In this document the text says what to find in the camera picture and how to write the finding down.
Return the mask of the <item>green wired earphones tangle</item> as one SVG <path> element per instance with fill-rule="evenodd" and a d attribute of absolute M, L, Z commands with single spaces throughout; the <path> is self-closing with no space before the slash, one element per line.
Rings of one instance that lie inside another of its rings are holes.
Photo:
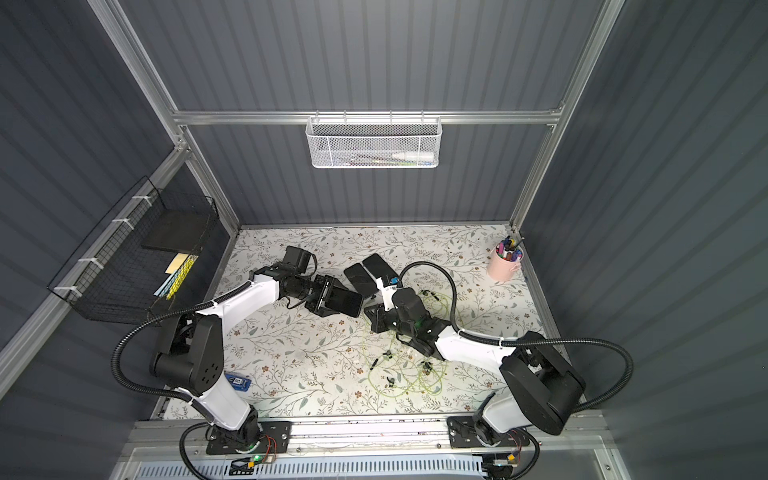
<path fill-rule="evenodd" d="M 409 337 L 360 317 L 348 356 L 355 373 L 354 399 L 372 412 L 447 409 L 463 369 L 425 356 L 407 344 Z"/>

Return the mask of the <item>blue-edged black smartphone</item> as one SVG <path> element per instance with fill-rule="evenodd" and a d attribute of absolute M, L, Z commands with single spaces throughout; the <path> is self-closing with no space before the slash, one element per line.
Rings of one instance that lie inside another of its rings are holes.
<path fill-rule="evenodd" d="M 364 298 L 370 298 L 378 293 L 375 280 L 361 263 L 355 263 L 343 271 L 352 287 Z"/>

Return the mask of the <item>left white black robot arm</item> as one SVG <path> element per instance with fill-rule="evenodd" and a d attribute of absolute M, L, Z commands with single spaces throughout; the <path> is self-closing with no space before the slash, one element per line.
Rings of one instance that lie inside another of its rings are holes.
<path fill-rule="evenodd" d="M 308 274 L 307 264 L 315 261 L 314 254 L 289 246 L 282 261 L 253 271 L 244 284 L 208 306 L 163 320 L 150 373 L 222 435 L 243 444 L 256 442 L 261 436 L 258 413 L 225 376 L 224 338 L 246 317 L 284 297 L 320 316 L 330 315 L 323 303 L 333 288 L 344 285 L 331 276 Z"/>

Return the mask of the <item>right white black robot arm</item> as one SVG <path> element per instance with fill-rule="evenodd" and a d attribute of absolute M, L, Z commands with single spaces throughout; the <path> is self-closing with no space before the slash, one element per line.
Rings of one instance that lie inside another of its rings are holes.
<path fill-rule="evenodd" d="M 560 434 L 584 392 L 584 380 L 553 346 L 512 347 L 499 340 L 488 344 L 470 340 L 451 322 L 432 316 L 411 288 L 395 290 L 364 313 L 374 333 L 393 331 L 401 343 L 426 357 L 463 362 L 503 379 L 506 387 L 490 394 L 472 416 L 471 428 L 486 445 L 529 425 Z"/>

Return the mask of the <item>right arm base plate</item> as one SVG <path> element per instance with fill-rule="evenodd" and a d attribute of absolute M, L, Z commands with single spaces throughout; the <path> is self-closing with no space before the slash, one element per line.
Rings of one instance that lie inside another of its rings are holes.
<path fill-rule="evenodd" d="M 504 447 L 518 450 L 530 445 L 520 430 L 497 432 L 475 415 L 456 415 L 446 419 L 450 446 L 454 449 Z"/>

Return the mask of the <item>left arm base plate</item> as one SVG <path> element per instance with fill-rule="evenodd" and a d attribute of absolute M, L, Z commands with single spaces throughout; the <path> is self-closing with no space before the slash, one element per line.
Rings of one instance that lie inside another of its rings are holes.
<path fill-rule="evenodd" d="M 289 421 L 246 423 L 240 430 L 211 426 L 206 430 L 208 455 L 286 453 L 293 424 Z"/>

